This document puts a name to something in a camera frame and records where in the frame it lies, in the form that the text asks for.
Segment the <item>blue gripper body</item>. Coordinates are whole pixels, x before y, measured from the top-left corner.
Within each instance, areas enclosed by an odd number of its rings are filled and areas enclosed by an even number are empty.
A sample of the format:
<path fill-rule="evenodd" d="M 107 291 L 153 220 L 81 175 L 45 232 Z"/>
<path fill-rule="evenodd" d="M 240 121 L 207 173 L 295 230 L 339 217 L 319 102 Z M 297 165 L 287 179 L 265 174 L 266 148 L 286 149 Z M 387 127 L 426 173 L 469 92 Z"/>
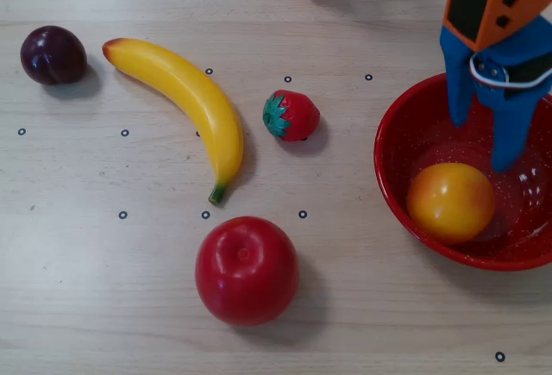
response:
<path fill-rule="evenodd" d="M 513 35 L 478 52 L 443 27 L 440 44 L 445 64 L 466 64 L 470 73 L 471 57 L 475 54 L 504 66 L 515 66 L 544 54 L 551 56 L 551 23 L 539 16 Z"/>

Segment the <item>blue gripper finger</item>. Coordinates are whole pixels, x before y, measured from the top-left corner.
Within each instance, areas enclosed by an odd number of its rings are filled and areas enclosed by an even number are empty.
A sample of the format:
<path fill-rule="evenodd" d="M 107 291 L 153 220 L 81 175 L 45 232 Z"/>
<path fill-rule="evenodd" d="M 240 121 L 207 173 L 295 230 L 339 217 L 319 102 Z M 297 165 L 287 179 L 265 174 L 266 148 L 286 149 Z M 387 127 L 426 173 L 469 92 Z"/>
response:
<path fill-rule="evenodd" d="M 492 111 L 492 168 L 506 171 L 523 153 L 536 106 L 551 90 L 551 56 L 504 66 L 475 54 L 471 74 L 480 103 Z"/>
<path fill-rule="evenodd" d="M 450 118 L 456 127 L 461 127 L 472 106 L 474 80 L 466 64 L 446 63 L 445 67 Z"/>

